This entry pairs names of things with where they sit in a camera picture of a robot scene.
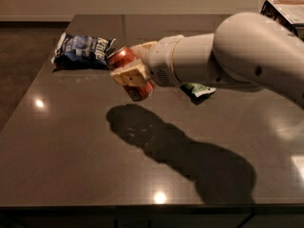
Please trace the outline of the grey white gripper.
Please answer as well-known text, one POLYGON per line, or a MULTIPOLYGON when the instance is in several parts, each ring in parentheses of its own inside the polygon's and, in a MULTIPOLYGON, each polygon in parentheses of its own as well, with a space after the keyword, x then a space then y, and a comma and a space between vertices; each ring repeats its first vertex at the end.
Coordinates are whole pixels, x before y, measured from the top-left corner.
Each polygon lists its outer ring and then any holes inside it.
POLYGON ((145 64, 135 60, 114 69, 110 75, 121 86, 145 86, 151 78, 158 86, 181 86, 173 65, 175 48, 182 38, 176 35, 132 46, 137 58, 145 57, 145 64))

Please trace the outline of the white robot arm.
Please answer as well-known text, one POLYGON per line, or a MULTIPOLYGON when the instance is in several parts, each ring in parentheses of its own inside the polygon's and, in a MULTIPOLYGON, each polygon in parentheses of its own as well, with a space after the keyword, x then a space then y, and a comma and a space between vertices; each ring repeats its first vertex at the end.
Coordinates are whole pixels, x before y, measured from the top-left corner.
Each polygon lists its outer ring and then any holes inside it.
POLYGON ((164 37, 134 46, 135 59, 111 72, 121 86, 187 83, 267 88, 304 105, 304 43, 278 22, 251 12, 232 15, 215 32, 164 37))

